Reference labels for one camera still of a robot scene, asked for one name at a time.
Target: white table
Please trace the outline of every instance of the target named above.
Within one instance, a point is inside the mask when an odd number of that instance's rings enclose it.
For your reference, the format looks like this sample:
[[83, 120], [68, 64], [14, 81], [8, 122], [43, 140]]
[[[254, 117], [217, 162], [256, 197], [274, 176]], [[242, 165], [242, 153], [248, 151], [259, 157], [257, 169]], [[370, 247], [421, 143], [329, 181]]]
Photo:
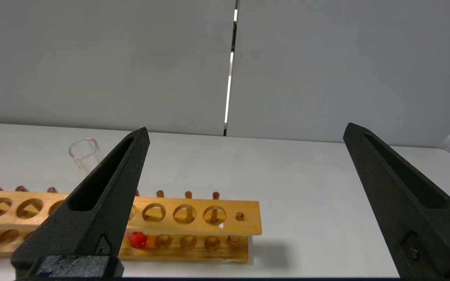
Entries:
[[[82, 175], [69, 145], [94, 137], [106, 155], [127, 133], [0, 124], [0, 186], [70, 192]], [[247, 264], [124, 261], [124, 276], [398, 276], [344, 144], [169, 133], [150, 142], [142, 196], [257, 200], [263, 235]], [[450, 195], [450, 153], [395, 149]], [[13, 278], [0, 259], [0, 280]]]

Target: wooden test tube rack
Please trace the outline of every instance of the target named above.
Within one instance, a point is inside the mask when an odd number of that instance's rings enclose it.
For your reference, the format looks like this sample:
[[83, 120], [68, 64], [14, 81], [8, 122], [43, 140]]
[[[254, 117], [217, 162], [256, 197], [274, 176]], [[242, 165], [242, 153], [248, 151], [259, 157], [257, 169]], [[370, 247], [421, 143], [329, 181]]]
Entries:
[[[8, 257], [63, 202], [68, 194], [0, 191], [0, 257]], [[122, 260], [248, 261], [251, 235], [261, 235], [258, 201], [136, 196], [127, 231], [140, 231], [144, 247], [126, 237]]]

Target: screw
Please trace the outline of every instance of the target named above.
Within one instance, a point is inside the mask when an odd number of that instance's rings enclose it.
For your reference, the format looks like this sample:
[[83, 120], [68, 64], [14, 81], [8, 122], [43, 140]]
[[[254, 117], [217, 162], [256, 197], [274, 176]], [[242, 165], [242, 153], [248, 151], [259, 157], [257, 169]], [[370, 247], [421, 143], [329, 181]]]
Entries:
[[414, 247], [409, 248], [409, 254], [413, 260], [418, 260], [418, 258], [420, 258], [419, 251]]

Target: gray wall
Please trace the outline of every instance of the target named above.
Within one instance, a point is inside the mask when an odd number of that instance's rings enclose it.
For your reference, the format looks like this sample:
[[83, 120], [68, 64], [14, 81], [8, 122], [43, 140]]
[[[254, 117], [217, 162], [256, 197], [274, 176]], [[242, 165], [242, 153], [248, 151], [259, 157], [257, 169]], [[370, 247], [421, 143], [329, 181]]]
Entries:
[[450, 134], [450, 0], [241, 0], [227, 134], [390, 144]]
[[235, 0], [0, 0], [0, 121], [223, 134]]
[[[0, 121], [221, 135], [235, 0], [0, 0]], [[227, 133], [450, 134], [450, 0], [241, 0]]]

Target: red object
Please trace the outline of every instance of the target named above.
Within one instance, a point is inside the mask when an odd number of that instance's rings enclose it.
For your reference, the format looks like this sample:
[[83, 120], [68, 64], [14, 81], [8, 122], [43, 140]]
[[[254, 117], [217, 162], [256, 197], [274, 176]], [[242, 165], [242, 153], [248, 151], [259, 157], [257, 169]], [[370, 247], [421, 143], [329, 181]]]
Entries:
[[133, 248], [139, 249], [147, 244], [147, 236], [143, 235], [143, 232], [127, 231], [125, 235]]

